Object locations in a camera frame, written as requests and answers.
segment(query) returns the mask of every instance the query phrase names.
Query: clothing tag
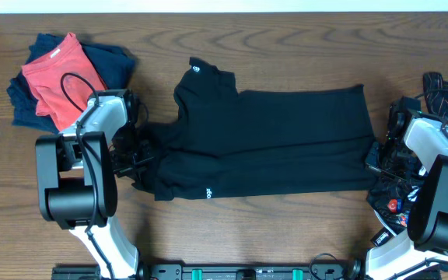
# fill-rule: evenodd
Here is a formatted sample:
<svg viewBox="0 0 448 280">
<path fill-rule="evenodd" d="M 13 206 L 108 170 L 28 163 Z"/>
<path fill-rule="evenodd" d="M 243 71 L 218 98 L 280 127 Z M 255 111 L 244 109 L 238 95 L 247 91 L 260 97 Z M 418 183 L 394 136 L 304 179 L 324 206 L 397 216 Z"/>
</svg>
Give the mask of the clothing tag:
<svg viewBox="0 0 448 280">
<path fill-rule="evenodd" d="M 375 236 L 373 236 L 373 238 L 371 238 L 371 242 L 373 242 L 376 247 L 379 247 L 388 242 L 392 236 L 392 233 L 388 229 L 382 228 Z"/>
<path fill-rule="evenodd" d="M 57 55 L 60 52 L 60 49 L 56 49 L 56 51 L 53 51 L 53 54 L 50 55 L 50 58 L 54 58 L 55 55 Z"/>
<path fill-rule="evenodd" d="M 417 193 L 419 191 L 419 188 L 417 186 L 412 186 L 412 188 L 414 190 L 408 195 L 408 200 L 411 202 L 414 202 L 414 201 L 416 201 L 416 198 L 418 197 Z"/>
<path fill-rule="evenodd" d="M 402 200 L 400 198 L 390 199 L 387 207 L 392 213 L 399 213 L 402 211 Z"/>
<path fill-rule="evenodd" d="M 425 166 L 421 166 L 421 168 L 419 169 L 418 175 L 425 176 L 425 174 L 426 174 L 426 168 L 425 168 Z"/>
<path fill-rule="evenodd" d="M 397 217 L 398 217 L 398 221 L 399 221 L 399 223 L 401 224 L 401 225 L 403 225 L 403 226 L 405 226 L 405 227 L 407 227 L 408 226 L 408 219 L 409 219 L 409 216 L 407 215 L 407 214 L 399 214 L 399 215 L 397 215 Z"/>
</svg>

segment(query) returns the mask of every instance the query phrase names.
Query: black t-shirt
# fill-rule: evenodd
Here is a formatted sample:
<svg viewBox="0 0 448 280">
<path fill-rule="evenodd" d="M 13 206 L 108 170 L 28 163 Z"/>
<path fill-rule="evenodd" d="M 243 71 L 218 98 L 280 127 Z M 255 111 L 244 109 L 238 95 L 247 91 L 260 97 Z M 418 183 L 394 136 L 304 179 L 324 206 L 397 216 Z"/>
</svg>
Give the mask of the black t-shirt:
<svg viewBox="0 0 448 280">
<path fill-rule="evenodd" d="M 367 190 L 374 141 L 362 85 L 323 92 L 236 91 L 234 74 L 190 59 L 179 119 L 151 124 L 159 156 L 136 187 L 156 200 Z"/>
</svg>

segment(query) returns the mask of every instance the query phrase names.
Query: white wall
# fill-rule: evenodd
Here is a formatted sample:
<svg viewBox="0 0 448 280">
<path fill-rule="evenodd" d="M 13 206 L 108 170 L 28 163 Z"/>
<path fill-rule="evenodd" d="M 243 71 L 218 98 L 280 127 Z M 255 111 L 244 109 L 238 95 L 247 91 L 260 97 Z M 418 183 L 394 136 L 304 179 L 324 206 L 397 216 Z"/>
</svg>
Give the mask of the white wall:
<svg viewBox="0 0 448 280">
<path fill-rule="evenodd" d="M 0 13 L 448 12 L 448 0 L 0 0 Z"/>
</svg>

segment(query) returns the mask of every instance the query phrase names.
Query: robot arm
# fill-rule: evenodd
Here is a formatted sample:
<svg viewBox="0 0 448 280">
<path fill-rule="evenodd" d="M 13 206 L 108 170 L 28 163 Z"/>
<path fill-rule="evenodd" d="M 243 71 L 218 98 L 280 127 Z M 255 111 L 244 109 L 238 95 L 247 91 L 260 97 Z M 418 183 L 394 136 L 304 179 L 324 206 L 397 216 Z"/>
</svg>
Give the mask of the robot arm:
<svg viewBox="0 0 448 280">
<path fill-rule="evenodd" d="M 408 228 L 366 257 L 366 274 L 375 280 L 405 279 L 428 266 L 448 262 L 448 130 L 443 120 L 419 111 L 414 100 L 403 98 L 390 109 L 389 141 L 410 149 L 428 170 L 409 213 Z M 380 156 L 409 152 L 381 149 Z"/>
<path fill-rule="evenodd" d="M 114 215 L 117 209 L 117 185 L 108 146 L 120 139 L 123 149 L 137 150 L 134 124 L 138 118 L 138 100 L 129 90 L 107 90 L 88 100 L 78 121 L 79 137 L 86 149 L 93 172 L 84 164 L 79 148 L 77 123 L 58 135 L 40 137 L 36 142 L 39 206 L 47 221 L 68 229 L 87 247 L 100 266 L 104 278 L 128 278 L 138 274 L 138 250 L 129 243 Z M 137 154 L 132 155 L 136 161 Z M 135 163 L 123 170 L 135 169 Z M 64 178 L 60 172 L 83 169 L 84 177 Z M 91 174 L 96 179 L 94 197 Z"/>
</svg>

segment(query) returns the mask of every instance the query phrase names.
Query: pile of clothes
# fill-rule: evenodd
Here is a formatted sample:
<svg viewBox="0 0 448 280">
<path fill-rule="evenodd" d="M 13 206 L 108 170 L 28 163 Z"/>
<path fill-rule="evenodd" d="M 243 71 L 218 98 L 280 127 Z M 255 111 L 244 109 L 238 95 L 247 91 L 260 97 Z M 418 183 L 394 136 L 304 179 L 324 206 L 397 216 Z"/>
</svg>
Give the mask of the pile of clothes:
<svg viewBox="0 0 448 280">
<path fill-rule="evenodd" d="M 135 68 L 135 61 L 122 48 L 81 44 L 73 33 L 65 37 L 40 33 L 29 49 L 22 71 L 6 90 L 15 107 L 12 124 L 55 134 L 73 124 L 92 93 L 72 76 L 66 77 L 62 89 L 61 77 L 66 72 L 84 77 L 96 90 L 124 89 Z"/>
</svg>

